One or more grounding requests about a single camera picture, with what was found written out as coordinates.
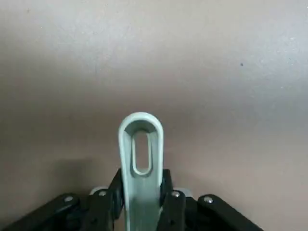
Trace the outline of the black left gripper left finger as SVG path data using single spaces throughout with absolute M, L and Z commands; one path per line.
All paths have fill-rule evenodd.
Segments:
M 113 231 L 124 204 L 121 170 L 107 188 L 64 193 L 4 228 L 5 231 Z

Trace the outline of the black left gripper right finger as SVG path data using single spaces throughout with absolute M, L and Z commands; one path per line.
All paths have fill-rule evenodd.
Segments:
M 163 170 L 161 202 L 157 231 L 262 231 L 214 194 L 205 194 L 196 200 L 175 189 L 169 169 Z

